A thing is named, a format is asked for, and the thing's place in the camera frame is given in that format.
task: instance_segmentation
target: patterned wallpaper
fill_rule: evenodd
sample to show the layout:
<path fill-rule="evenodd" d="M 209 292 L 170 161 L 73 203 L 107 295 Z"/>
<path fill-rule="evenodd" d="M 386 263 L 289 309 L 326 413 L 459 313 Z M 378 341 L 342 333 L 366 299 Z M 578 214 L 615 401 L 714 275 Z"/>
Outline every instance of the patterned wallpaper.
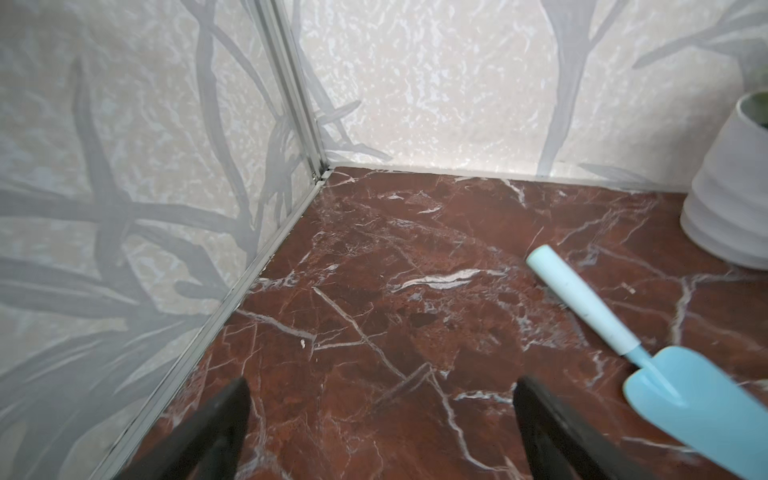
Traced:
<path fill-rule="evenodd" d="M 248 6 L 3 2 L 0 479 L 87 478 L 312 187 Z"/>
<path fill-rule="evenodd" d="M 764 0 L 295 2 L 334 161 L 687 188 L 768 86 Z"/>

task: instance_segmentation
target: trowel handle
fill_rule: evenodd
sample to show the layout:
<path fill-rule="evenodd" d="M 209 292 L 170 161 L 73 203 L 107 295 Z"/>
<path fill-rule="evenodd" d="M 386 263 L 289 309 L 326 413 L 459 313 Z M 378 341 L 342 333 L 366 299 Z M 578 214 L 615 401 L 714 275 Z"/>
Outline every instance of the trowel handle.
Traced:
<path fill-rule="evenodd" d="M 549 245 L 531 252 L 525 262 L 616 353 L 625 355 L 640 346 L 640 340 Z"/>

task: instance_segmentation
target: metal edge strip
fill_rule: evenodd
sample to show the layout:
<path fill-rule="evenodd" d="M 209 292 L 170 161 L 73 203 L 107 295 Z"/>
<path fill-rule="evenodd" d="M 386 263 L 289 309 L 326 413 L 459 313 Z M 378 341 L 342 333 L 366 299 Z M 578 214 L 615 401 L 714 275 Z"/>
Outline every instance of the metal edge strip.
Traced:
<path fill-rule="evenodd" d="M 323 178 L 313 186 L 313 189 L 304 197 L 301 204 L 293 210 L 287 222 L 275 233 L 269 245 L 248 266 L 229 295 L 224 298 L 216 312 L 200 328 L 200 332 L 197 333 L 194 340 L 192 340 L 170 370 L 168 370 L 168 373 L 166 373 L 160 384 L 150 394 L 134 420 L 115 441 L 110 452 L 91 473 L 89 480 L 110 480 L 119 473 L 123 465 L 131 458 L 140 445 L 141 440 L 144 439 L 144 436 L 160 417 L 165 407 L 184 385 L 184 381 L 192 373 L 194 367 L 203 358 L 205 349 L 213 342 L 221 327 L 229 319 L 230 314 L 240 305 L 253 281 L 256 280 L 267 263 L 272 260 L 272 256 L 283 243 L 283 240 L 285 240 L 301 216 L 304 215 L 307 207 L 309 207 L 312 200 L 314 200 L 323 187 L 330 173 L 331 170 L 326 171 Z"/>
<path fill-rule="evenodd" d="M 637 191 L 637 192 L 664 192 L 670 194 L 687 194 L 690 192 L 690 185 L 662 185 L 662 184 L 633 184 L 631 182 L 619 182 L 612 180 L 591 180 L 581 178 L 566 177 L 537 177 L 536 175 L 526 174 L 508 174 L 504 172 L 489 172 L 483 170 L 453 170 L 440 167 L 419 167 L 412 165 L 388 165 L 388 164 L 368 164 L 353 161 L 334 161 L 330 164 L 331 168 L 353 167 L 368 168 L 370 170 L 379 170 L 386 172 L 407 172 L 412 174 L 435 174 L 451 175 L 453 177 L 478 177 L 478 178 L 498 178 L 500 180 L 519 180 L 528 182 L 544 182 L 546 184 L 565 184 L 565 185 L 584 185 L 587 187 L 603 187 L 609 190 Z"/>
<path fill-rule="evenodd" d="M 257 30 L 262 36 L 286 109 L 308 153 L 310 167 L 317 180 L 327 168 L 327 161 L 317 124 L 306 102 L 306 89 L 300 76 L 302 71 L 297 63 L 295 45 L 290 43 L 293 36 L 286 35 L 286 28 L 290 31 L 290 26 L 285 19 L 285 11 L 276 0 L 250 0 L 247 5 L 253 8 L 250 14 L 260 24 Z"/>
<path fill-rule="evenodd" d="M 320 138 L 320 127 L 317 124 L 315 115 L 312 112 L 312 101 L 310 100 L 309 89 L 306 87 L 306 80 L 304 77 L 304 71 L 299 61 L 297 38 L 294 40 L 293 31 L 291 30 L 291 24 L 288 21 L 288 13 L 286 12 L 283 0 L 271 0 L 273 3 L 273 9 L 275 11 L 275 17 L 277 20 L 277 27 L 280 34 L 283 36 L 283 44 L 285 45 L 286 56 L 288 58 L 288 67 L 291 69 L 293 80 L 296 88 L 297 100 L 300 103 L 301 114 L 305 117 L 307 126 L 309 127 L 309 135 L 312 139 L 317 154 L 319 155 L 320 166 L 323 170 L 329 167 L 328 159 L 326 158 L 326 152 L 323 148 L 323 141 Z M 294 2 L 294 8 L 300 8 L 299 2 Z"/>

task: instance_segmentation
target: white flower pot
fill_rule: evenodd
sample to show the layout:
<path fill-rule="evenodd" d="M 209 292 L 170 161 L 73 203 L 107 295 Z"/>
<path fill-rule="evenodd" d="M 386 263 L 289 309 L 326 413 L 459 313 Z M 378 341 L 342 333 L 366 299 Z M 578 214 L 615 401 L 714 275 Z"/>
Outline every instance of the white flower pot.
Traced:
<path fill-rule="evenodd" d="M 680 225 L 714 256 L 768 270 L 768 91 L 737 102 L 694 177 Z"/>

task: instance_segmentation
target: red marble floor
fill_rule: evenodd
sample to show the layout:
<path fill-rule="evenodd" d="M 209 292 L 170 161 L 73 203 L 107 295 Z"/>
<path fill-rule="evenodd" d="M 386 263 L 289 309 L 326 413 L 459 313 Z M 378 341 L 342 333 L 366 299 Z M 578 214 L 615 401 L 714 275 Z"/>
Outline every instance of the red marble floor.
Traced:
<path fill-rule="evenodd" d="M 681 194 L 340 168 L 138 455 L 231 379 L 238 478 L 530 478 L 511 406 L 538 377 L 659 478 L 733 478 L 646 423 L 633 370 L 525 266 L 551 244 L 651 352 L 702 352 L 768 402 L 768 274 L 678 225 Z"/>

